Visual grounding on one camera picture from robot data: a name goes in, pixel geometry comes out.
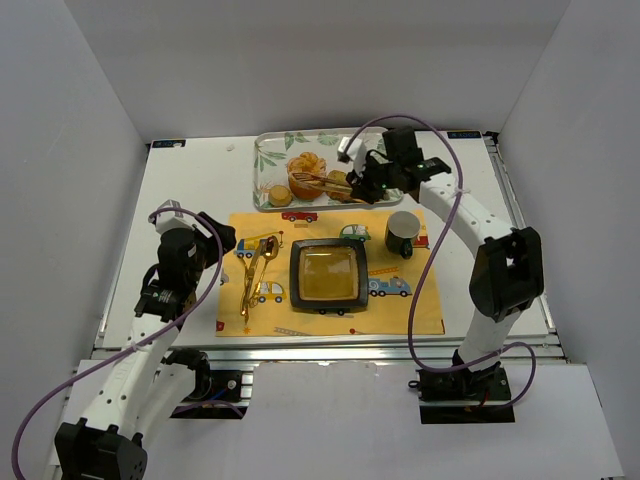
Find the large orange sugared bun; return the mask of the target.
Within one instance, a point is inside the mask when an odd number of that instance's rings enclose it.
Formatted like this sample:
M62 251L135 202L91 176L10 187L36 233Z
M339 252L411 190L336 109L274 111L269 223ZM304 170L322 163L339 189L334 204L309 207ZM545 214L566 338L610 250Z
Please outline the large orange sugared bun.
M326 161L313 152L292 157L287 165L289 189L300 200L315 200L324 192L319 189L320 178L326 176Z

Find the metal serving tongs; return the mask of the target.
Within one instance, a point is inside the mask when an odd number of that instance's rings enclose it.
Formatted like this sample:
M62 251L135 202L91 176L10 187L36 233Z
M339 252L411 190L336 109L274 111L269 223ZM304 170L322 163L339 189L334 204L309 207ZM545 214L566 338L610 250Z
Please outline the metal serving tongs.
M314 188L325 193L341 195L347 203L364 203L364 200L356 199L351 196L352 187L346 181L331 179L307 172L294 172L291 174L291 177L301 187Z

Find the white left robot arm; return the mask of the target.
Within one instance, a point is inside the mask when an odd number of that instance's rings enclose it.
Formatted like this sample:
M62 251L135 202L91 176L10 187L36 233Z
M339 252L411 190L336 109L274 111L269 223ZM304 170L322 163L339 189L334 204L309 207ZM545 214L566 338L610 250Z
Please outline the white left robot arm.
M204 212L164 207L150 221L160 236L157 261L142 280L127 343L89 406L58 428L54 445L65 479L140 479L157 427L184 400L211 391L205 353L173 349L200 301L203 272L219 268L236 246L233 227Z

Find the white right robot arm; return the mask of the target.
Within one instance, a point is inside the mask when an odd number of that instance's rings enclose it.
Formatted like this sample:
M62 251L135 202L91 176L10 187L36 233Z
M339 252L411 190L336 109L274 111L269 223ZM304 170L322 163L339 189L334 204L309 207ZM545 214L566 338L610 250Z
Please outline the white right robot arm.
M383 133L385 150L367 149L357 134L343 138L338 159L351 163L351 196L373 204L389 190L411 196L454 232L474 258L469 295L474 312L447 373L485 372L495 366L522 313L544 291L541 238L532 227L518 229L498 218L465 189L458 160L425 157L411 127Z

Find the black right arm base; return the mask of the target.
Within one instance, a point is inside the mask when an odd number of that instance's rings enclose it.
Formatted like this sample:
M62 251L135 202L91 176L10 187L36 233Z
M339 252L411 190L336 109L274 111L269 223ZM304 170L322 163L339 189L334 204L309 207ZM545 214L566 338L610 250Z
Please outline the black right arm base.
M507 424L515 422L505 369L497 363L480 372L417 371L408 382L417 393L420 421L426 425Z

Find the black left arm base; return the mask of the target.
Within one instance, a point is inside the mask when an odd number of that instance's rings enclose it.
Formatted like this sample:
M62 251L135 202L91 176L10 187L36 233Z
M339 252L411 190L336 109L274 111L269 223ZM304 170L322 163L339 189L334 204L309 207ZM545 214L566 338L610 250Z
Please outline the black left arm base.
M182 349L161 364L182 365L192 373L194 389L174 409L173 419L240 420L248 409L250 374L239 369L213 368L205 352Z

